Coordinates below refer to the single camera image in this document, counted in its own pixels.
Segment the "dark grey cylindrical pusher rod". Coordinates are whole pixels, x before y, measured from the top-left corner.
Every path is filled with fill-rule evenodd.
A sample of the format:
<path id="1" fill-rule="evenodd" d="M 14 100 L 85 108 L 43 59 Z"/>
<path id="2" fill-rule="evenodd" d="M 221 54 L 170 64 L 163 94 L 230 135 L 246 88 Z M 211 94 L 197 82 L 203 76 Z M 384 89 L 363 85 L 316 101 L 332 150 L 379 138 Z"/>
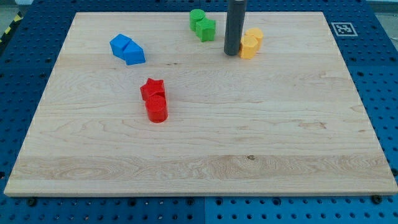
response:
<path id="1" fill-rule="evenodd" d="M 224 53 L 237 55 L 243 32 L 247 0 L 229 0 L 224 35 Z"/>

